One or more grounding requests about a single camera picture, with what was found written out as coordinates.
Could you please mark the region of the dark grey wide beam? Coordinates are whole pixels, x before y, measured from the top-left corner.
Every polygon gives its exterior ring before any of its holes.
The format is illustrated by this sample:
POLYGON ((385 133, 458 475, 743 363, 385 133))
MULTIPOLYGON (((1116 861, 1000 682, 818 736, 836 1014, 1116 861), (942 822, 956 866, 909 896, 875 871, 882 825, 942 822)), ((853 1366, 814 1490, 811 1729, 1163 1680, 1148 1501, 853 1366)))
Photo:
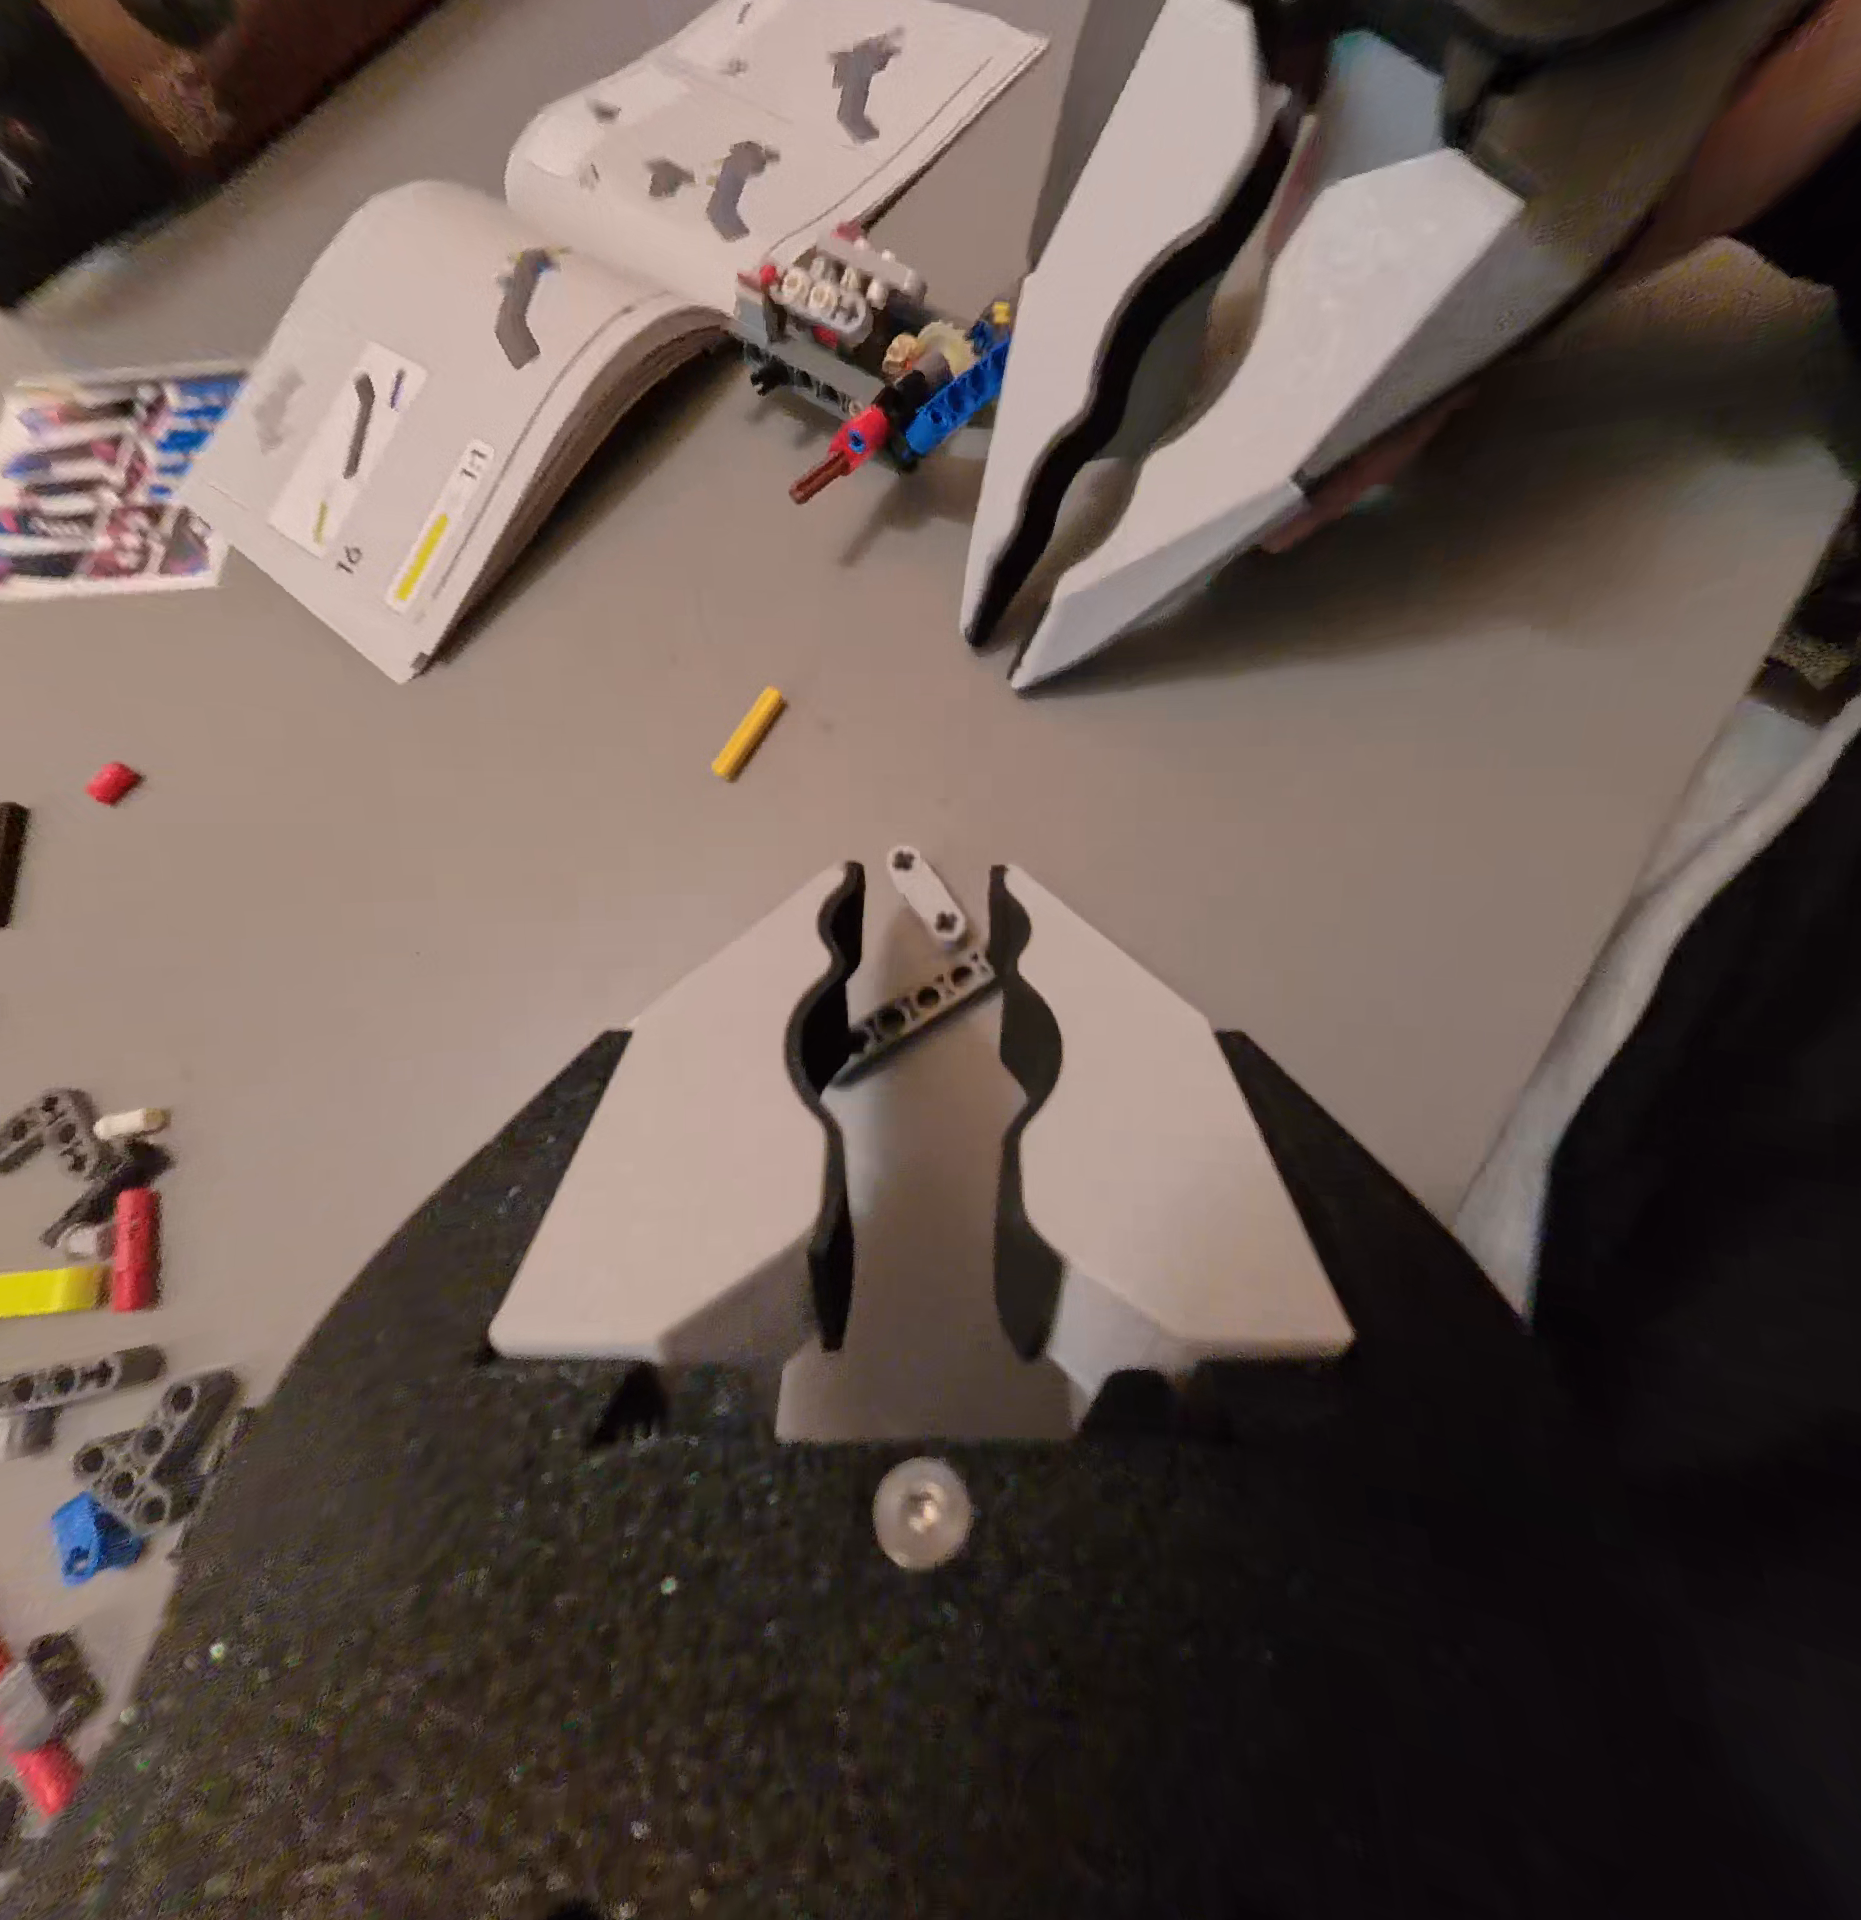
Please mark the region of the dark grey wide beam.
POLYGON ((168 1380, 140 1429, 71 1456, 77 1490, 137 1539, 187 1521, 210 1490, 239 1390, 227 1369, 168 1380))

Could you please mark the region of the dark toy set box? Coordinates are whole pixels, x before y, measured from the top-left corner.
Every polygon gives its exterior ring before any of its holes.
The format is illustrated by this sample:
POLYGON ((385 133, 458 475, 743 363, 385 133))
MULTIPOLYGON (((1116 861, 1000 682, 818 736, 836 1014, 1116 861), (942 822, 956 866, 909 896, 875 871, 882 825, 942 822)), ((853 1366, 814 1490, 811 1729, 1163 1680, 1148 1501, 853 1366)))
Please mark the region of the dark toy set box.
POLYGON ((0 4, 0 313, 214 193, 433 4, 0 4))

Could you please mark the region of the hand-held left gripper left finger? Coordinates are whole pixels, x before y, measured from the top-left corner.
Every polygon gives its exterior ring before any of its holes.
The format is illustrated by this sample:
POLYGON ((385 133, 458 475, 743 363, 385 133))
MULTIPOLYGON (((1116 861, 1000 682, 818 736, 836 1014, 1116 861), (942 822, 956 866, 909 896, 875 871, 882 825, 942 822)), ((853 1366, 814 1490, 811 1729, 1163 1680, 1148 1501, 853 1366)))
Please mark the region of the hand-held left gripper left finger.
POLYGON ((777 1435, 853 1290, 845 1134, 866 871, 839 861, 618 1030, 607 1083, 489 1322, 511 1361, 710 1375, 777 1435))

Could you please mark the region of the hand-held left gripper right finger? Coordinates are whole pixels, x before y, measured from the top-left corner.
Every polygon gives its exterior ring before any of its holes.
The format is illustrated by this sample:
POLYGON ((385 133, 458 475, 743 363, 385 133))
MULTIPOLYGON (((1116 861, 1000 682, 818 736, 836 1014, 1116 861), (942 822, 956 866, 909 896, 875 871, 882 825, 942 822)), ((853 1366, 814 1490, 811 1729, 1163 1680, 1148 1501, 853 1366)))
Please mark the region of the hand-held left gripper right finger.
POLYGON ((992 871, 993 1313, 1088 1429, 1116 1379, 1341 1361, 1351 1322, 1211 1023, 1015 863, 992 871))

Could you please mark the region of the toy brick vehicle assembly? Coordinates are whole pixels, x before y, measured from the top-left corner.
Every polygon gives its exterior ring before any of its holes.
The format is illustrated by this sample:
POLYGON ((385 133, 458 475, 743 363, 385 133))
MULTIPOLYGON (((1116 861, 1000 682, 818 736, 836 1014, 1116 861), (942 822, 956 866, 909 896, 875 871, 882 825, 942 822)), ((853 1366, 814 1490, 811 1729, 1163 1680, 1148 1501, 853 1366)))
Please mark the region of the toy brick vehicle assembly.
POLYGON ((916 471, 942 452, 981 460, 1011 363, 1015 304, 974 314, 930 298, 930 283, 861 223, 735 277, 729 332, 751 389, 790 396, 830 421, 825 450, 788 486, 806 505, 852 475, 916 471))

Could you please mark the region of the short yellow axle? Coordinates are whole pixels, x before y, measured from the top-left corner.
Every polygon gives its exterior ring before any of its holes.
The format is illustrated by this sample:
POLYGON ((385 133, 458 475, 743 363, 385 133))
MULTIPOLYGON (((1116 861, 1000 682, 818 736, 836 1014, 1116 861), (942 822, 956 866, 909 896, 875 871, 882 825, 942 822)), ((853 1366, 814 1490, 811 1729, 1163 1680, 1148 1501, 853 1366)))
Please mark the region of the short yellow axle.
POLYGON ((724 782, 735 782, 747 770, 751 756, 764 747, 766 736, 784 714, 784 695, 766 685, 747 709, 747 714, 727 736, 724 747, 710 761, 710 774, 724 782))

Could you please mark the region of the grey angled beam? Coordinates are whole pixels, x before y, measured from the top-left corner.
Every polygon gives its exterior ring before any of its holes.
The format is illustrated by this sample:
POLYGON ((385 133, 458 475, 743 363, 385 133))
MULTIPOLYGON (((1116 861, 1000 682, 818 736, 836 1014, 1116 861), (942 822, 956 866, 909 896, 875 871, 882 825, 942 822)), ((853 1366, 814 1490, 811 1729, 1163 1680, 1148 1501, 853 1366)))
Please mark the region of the grey angled beam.
POLYGON ((89 1183, 107 1165, 107 1140, 95 1137, 95 1110, 77 1088, 38 1095, 0 1122, 0 1173, 19 1173, 50 1154, 71 1177, 89 1183))

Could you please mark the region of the white thin liftarm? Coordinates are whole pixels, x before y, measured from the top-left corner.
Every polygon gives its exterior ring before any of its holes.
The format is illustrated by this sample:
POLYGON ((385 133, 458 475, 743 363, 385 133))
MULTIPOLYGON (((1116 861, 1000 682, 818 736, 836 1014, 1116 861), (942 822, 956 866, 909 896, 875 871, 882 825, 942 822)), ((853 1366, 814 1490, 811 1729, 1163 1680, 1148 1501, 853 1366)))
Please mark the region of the white thin liftarm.
POLYGON ((968 916, 922 850, 913 845, 895 845, 884 856, 884 873, 901 904, 938 949, 967 949, 968 916))

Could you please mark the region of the long red axle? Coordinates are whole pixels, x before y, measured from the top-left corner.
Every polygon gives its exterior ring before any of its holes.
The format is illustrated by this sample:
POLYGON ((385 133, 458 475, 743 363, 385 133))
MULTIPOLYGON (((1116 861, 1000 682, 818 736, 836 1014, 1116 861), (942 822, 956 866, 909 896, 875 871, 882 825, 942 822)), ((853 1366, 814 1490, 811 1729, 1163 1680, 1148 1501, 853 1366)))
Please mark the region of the long red axle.
POLYGON ((56 1822, 80 1788, 80 1768, 60 1735, 60 1714, 35 1669, 0 1637, 0 1760, 40 1822, 56 1822))

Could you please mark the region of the grey and black connector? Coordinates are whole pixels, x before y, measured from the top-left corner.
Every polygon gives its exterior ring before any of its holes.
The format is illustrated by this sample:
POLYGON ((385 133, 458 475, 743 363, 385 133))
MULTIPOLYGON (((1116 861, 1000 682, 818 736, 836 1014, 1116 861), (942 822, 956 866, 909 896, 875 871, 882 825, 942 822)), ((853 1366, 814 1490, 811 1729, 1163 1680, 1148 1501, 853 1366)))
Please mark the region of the grey and black connector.
POLYGON ((0 1680, 0 1740, 38 1753, 77 1732, 101 1709, 101 1685, 74 1632, 43 1632, 0 1680))

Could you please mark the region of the blue connector piece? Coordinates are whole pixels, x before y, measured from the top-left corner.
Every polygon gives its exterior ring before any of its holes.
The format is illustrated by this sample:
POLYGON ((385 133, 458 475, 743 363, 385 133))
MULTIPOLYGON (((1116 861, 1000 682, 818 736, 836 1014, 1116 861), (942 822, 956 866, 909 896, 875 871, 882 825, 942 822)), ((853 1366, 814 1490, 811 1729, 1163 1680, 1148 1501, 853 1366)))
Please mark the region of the blue connector piece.
POLYGON ((94 1494, 77 1494, 53 1510, 50 1539, 61 1588, 133 1568, 147 1548, 133 1527, 119 1521, 94 1494))

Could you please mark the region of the dark grey bent beam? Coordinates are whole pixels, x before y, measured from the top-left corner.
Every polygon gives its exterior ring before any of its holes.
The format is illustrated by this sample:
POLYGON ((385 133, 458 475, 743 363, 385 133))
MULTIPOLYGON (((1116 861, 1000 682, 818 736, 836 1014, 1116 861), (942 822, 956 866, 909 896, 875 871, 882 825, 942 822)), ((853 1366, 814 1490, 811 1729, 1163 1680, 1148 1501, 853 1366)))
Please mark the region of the dark grey bent beam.
POLYGON ((830 1078, 830 1088, 852 1088, 882 1068, 903 1047, 913 1047, 934 1024, 967 1014, 973 1004, 996 990, 996 974, 985 945, 955 953, 942 974, 925 975, 913 987, 882 1001, 846 1024, 846 1057, 830 1078))

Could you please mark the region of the instruction booklet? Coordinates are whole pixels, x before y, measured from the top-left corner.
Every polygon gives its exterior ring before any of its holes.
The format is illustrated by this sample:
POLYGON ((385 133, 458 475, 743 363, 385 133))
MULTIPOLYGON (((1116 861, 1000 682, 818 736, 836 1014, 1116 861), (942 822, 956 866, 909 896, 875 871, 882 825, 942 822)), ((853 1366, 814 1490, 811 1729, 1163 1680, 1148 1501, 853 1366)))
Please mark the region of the instruction booklet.
POLYGON ((621 418, 739 343, 735 277, 882 214, 1042 57, 956 4, 715 4, 319 256, 183 486, 389 682, 429 671, 621 418))

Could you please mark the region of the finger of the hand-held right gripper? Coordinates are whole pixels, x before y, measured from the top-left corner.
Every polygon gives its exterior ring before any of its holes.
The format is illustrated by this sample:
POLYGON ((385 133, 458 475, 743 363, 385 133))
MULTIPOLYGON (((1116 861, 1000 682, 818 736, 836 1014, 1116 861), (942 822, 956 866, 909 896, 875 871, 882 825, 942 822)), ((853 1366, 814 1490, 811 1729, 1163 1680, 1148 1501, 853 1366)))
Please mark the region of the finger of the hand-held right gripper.
POLYGON ((1152 350, 1238 262, 1294 167, 1283 4, 1088 14, 1012 313, 961 637, 993 639, 1084 466, 1112 456, 1152 350))
POLYGON ((1053 586, 1011 685, 1107 650, 1298 514, 1310 482, 1419 415, 1456 375, 1411 371, 1440 309, 1517 230, 1522 201, 1456 149, 1324 188, 1263 277, 1249 346, 1141 456, 1110 532, 1053 586))

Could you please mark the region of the person's right hand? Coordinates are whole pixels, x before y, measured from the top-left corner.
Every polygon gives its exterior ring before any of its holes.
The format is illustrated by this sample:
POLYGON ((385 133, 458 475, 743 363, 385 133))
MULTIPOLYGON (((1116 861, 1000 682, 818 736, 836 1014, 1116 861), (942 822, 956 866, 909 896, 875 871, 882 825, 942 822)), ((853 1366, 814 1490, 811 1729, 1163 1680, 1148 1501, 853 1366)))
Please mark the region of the person's right hand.
MULTIPOLYGON (((1861 4, 1813 4, 1739 82, 1662 204, 1588 293, 1633 286, 1685 254, 1734 236, 1801 188, 1861 129, 1861 4)), ((1277 519, 1260 551, 1280 554, 1386 489, 1466 408, 1460 383, 1363 446, 1277 519)))

